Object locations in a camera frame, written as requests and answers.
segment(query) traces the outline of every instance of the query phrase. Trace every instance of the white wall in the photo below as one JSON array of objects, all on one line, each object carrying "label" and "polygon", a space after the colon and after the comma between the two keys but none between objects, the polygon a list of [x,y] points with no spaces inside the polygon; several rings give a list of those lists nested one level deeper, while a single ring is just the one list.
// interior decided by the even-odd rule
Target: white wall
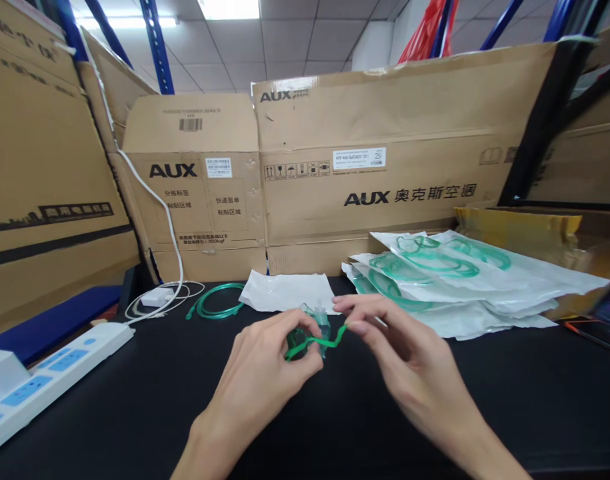
[{"label": "white wall", "polygon": [[389,65],[394,22],[371,21],[353,50],[351,70],[361,71]]},{"label": "white wall", "polygon": [[420,25],[425,10],[429,5],[429,0],[410,0],[407,6],[396,18],[396,25],[393,29],[393,39],[391,42],[391,52],[389,54],[389,64],[396,65],[403,50],[409,43],[411,36],[416,32]]}]

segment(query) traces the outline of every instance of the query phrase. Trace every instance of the cardboard box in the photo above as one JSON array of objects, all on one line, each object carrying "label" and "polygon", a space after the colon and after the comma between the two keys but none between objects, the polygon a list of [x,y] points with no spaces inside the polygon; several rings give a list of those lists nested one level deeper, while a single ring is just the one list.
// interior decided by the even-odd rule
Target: cardboard box
[{"label": "cardboard box", "polygon": [[89,98],[98,132],[105,150],[109,153],[109,162],[114,170],[123,202],[138,234],[140,248],[143,252],[142,259],[153,282],[158,283],[158,274],[151,260],[149,240],[140,210],[135,204],[131,184],[125,181],[133,174],[125,160],[118,154],[118,148],[123,146],[127,117],[133,104],[140,97],[158,95],[158,93],[92,34],[85,29],[81,30],[87,44],[90,62],[78,62],[78,70]]},{"label": "cardboard box", "polygon": [[[610,212],[515,207],[456,208],[458,232],[512,252],[610,279]],[[558,298],[550,319],[588,315],[610,285]]]},{"label": "cardboard box", "polygon": [[[610,29],[600,39],[580,84],[610,66]],[[527,199],[610,203],[610,92],[552,142]]]},{"label": "cardboard box", "polygon": [[[122,148],[127,117],[136,99],[147,95],[158,95],[158,92],[90,32],[84,28],[81,30],[93,64],[79,62],[78,69],[89,96],[91,110],[96,118],[105,150],[109,153],[117,153],[114,132],[118,147]],[[101,89],[104,90],[107,98],[111,118],[107,117]]]},{"label": "cardboard box", "polygon": [[269,272],[339,275],[370,231],[495,200],[555,52],[528,45],[258,83]]},{"label": "cardboard box", "polygon": [[0,0],[0,333],[138,263],[62,32],[12,3]]},{"label": "cardboard box", "polygon": [[[265,221],[258,132],[246,94],[139,98],[124,151],[170,208],[188,280],[241,280],[264,272]],[[125,175],[119,173],[123,182]],[[164,281],[178,279],[165,210],[126,175]]]}]

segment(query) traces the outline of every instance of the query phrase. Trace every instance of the hand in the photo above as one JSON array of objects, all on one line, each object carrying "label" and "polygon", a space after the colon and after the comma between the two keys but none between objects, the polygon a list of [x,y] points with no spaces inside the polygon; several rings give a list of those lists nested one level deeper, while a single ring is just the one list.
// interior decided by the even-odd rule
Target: hand
[{"label": "hand", "polygon": [[449,344],[432,328],[380,295],[333,301],[334,310],[347,316],[348,330],[372,350],[389,392],[420,432],[476,479],[530,478],[487,426]]},{"label": "hand", "polygon": [[289,310],[245,327],[216,392],[194,421],[172,480],[224,479],[240,455],[304,383],[323,368],[317,343],[304,358],[286,362],[287,334],[295,328],[322,334],[302,310]]}]

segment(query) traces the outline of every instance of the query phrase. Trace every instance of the fingernail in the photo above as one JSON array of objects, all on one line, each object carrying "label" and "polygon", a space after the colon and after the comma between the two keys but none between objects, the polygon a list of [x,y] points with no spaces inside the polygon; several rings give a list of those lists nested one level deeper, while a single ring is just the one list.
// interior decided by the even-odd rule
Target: fingernail
[{"label": "fingernail", "polygon": [[367,325],[361,321],[351,322],[348,324],[347,328],[357,335],[364,335],[367,333]]}]

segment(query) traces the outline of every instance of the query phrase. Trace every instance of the white power strip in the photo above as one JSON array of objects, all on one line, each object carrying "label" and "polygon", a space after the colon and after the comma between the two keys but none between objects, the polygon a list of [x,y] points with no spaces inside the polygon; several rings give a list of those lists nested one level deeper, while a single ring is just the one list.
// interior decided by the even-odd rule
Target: white power strip
[{"label": "white power strip", "polygon": [[32,368],[29,380],[0,396],[0,446],[133,336],[122,323],[101,323]]}]

